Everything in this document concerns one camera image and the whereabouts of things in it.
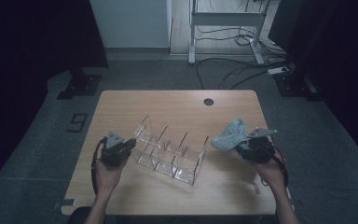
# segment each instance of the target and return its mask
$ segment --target metal stand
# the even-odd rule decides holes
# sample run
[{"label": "metal stand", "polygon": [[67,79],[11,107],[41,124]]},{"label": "metal stand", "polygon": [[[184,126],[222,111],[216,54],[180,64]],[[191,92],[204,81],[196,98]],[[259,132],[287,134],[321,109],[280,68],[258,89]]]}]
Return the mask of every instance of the metal stand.
[{"label": "metal stand", "polygon": [[244,12],[244,13],[216,13],[216,12],[197,12],[197,0],[193,0],[190,21],[190,41],[188,46],[188,62],[194,64],[196,61],[196,42],[195,29],[197,25],[201,26],[255,26],[255,38],[251,39],[252,51],[258,64],[264,64],[260,48],[257,45],[258,39],[263,28],[264,20],[269,9],[269,2],[263,7],[262,12]]}]

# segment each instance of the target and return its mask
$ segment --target light blue fabric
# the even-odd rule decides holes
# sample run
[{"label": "light blue fabric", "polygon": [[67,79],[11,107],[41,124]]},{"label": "light blue fabric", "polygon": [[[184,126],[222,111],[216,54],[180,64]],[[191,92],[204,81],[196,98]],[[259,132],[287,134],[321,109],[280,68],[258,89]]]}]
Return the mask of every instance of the light blue fabric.
[{"label": "light blue fabric", "polygon": [[[229,151],[237,146],[240,142],[247,141],[246,133],[248,128],[241,119],[233,120],[223,130],[223,132],[211,140],[213,147],[221,151]],[[244,149],[249,149],[246,144],[241,145]]]}]

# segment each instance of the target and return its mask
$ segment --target clear acrylic rack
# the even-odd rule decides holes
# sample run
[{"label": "clear acrylic rack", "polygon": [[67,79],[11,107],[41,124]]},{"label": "clear acrylic rack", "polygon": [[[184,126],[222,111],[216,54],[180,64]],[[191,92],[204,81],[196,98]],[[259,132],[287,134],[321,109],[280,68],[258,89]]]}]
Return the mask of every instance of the clear acrylic rack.
[{"label": "clear acrylic rack", "polygon": [[161,134],[152,132],[150,117],[135,131],[132,156],[138,164],[194,185],[205,156],[209,136],[178,133],[166,126]]}]

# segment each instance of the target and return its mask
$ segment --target forearm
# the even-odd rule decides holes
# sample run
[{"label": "forearm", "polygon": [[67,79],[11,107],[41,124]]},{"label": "forearm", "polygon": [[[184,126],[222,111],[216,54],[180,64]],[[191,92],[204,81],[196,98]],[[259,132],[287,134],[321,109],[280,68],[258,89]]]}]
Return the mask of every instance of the forearm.
[{"label": "forearm", "polygon": [[289,197],[285,188],[272,189],[274,194],[277,215],[281,224],[297,224],[299,223],[296,213],[290,204]]},{"label": "forearm", "polygon": [[92,205],[91,211],[86,219],[86,224],[103,223],[105,217],[106,206],[109,203],[110,195],[97,195]]}]

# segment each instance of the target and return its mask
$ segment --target wooden table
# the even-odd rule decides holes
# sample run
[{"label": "wooden table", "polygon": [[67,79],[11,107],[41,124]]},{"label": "wooden table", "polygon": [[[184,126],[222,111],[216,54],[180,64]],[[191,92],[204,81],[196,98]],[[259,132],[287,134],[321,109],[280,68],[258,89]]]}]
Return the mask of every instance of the wooden table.
[{"label": "wooden table", "polygon": [[[213,105],[206,105],[210,98]],[[92,153],[113,131],[126,140],[149,116],[154,130],[218,136],[234,119],[249,132],[267,128],[254,91],[104,91],[92,118],[63,205],[66,215],[80,206],[92,206],[90,179]],[[234,151],[221,152],[208,141],[200,174],[194,185],[155,172],[130,158],[113,192],[107,214],[116,215],[265,215],[275,213],[269,187]]]}]

